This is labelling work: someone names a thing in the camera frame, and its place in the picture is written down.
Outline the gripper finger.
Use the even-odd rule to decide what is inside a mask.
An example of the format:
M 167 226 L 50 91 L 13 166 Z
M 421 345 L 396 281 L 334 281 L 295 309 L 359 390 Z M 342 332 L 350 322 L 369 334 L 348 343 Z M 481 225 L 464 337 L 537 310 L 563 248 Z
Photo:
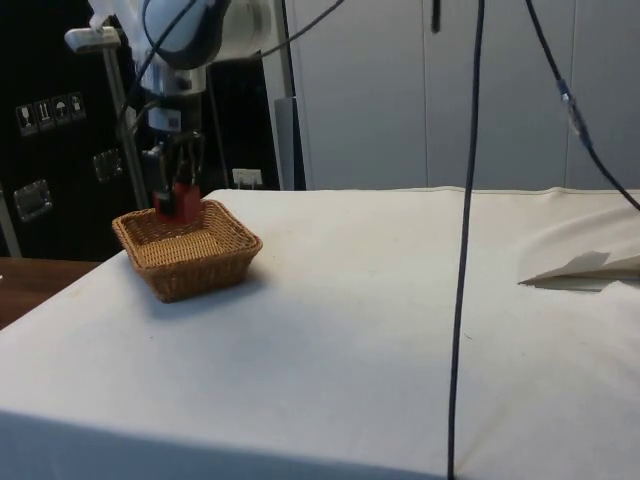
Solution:
M 205 156 L 205 137 L 193 131 L 181 147 L 181 181 L 187 185 L 198 185 L 201 181 Z
M 186 135 L 172 134 L 157 140 L 160 185 L 155 191 L 156 209 L 163 215 L 174 217 L 178 210 L 177 186 L 187 184 Z

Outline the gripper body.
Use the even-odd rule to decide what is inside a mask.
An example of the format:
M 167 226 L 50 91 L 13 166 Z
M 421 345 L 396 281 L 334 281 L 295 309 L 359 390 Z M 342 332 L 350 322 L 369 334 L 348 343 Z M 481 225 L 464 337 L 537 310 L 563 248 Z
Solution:
M 178 98 L 180 125 L 182 132 L 200 131 L 202 129 L 202 95 L 194 94 Z

